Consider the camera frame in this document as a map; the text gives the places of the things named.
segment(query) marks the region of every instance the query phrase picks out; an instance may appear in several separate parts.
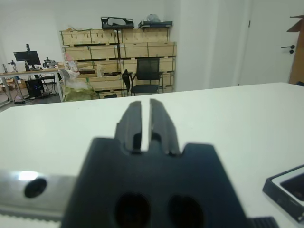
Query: computer tower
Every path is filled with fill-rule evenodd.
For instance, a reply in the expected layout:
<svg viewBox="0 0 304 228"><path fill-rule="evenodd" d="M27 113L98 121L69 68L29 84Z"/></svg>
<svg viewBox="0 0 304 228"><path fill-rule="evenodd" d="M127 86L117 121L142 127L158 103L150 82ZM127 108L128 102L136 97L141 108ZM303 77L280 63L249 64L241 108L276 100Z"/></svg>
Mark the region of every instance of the computer tower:
<svg viewBox="0 0 304 228"><path fill-rule="evenodd" d="M44 88L42 84L42 80L39 79L33 79L25 82L28 89L28 95L30 97L41 97L44 93Z"/></svg>

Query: white wall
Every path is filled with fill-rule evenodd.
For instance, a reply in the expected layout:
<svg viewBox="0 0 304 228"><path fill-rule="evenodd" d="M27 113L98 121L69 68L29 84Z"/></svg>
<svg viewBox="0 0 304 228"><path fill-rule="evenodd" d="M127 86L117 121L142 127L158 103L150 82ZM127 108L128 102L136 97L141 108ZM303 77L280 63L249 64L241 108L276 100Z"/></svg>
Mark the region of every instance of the white wall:
<svg viewBox="0 0 304 228"><path fill-rule="evenodd" d="M170 41L179 42L181 22L181 0L164 1L164 21L173 21L170 29Z"/></svg>
<svg viewBox="0 0 304 228"><path fill-rule="evenodd" d="M27 43L41 63L46 57L62 61L60 30L101 29L101 16L132 18L137 27L150 13L163 20L163 0L0 0L4 62L15 60L13 52L26 51Z"/></svg>
<svg viewBox="0 0 304 228"><path fill-rule="evenodd" d="M55 7L58 28L100 29L100 17L125 17L137 27L151 13L164 17L163 0L62 0Z"/></svg>
<svg viewBox="0 0 304 228"><path fill-rule="evenodd" d="M247 1L165 0L170 40L178 42L176 91L235 86Z"/></svg>
<svg viewBox="0 0 304 228"><path fill-rule="evenodd" d="M235 86L238 55L242 42L246 0L218 0L218 18L214 39L209 88Z"/></svg>

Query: desk leg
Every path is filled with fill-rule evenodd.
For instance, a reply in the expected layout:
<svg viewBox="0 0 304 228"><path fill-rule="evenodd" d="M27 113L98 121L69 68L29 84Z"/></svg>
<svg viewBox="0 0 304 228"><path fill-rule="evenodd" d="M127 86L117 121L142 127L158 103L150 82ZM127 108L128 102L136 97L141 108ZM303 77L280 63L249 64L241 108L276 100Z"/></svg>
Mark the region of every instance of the desk leg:
<svg viewBox="0 0 304 228"><path fill-rule="evenodd" d="M55 72L54 76L55 76L55 81L56 81L56 85L57 85L60 101L62 102L62 100L63 100L63 98L62 98L62 90L61 90L61 87L60 87L60 81L59 81L59 77L58 77L58 72Z"/></svg>
<svg viewBox="0 0 304 228"><path fill-rule="evenodd" d="M23 97L23 94L22 94L21 89L19 87L18 79L17 79L17 77L14 77L14 79L15 79L15 85L16 85L17 91L21 95L21 98L23 99L24 97Z"/></svg>
<svg viewBox="0 0 304 228"><path fill-rule="evenodd" d="M9 101L13 101L13 98L11 97L11 93L10 93L10 89L9 89L9 87L8 87L8 83L6 82L6 78L2 78L2 82L3 82L3 84L4 84L4 86L5 86L5 90L6 90L6 94L8 95L8 97L9 97Z"/></svg>

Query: plastic bag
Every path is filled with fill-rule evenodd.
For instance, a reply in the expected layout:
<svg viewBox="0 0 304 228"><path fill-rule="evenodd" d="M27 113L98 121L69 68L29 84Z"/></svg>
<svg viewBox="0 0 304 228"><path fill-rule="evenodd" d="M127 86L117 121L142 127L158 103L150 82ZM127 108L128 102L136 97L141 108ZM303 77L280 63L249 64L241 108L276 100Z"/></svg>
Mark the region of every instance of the plastic bag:
<svg viewBox="0 0 304 228"><path fill-rule="evenodd" d="M66 80L63 101L86 101L98 99L97 93L87 83L79 80Z"/></svg>
<svg viewBox="0 0 304 228"><path fill-rule="evenodd" d="M160 22L160 18L157 16L157 14L150 14L147 16L147 21L152 21L152 22Z"/></svg>

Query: black office chair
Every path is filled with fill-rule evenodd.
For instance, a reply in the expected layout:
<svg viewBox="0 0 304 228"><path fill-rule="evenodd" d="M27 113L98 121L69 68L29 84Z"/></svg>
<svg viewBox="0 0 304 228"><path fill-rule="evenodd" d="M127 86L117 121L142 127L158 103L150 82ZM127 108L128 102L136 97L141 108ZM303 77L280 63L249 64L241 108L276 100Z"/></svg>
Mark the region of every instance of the black office chair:
<svg viewBox="0 0 304 228"><path fill-rule="evenodd" d="M133 81L137 77L138 80L151 81L158 80L158 85L133 85ZM131 95L134 94L153 94L159 92L160 79L162 73L160 72L159 58L140 58L137 60L137 72L131 79L132 88Z"/></svg>

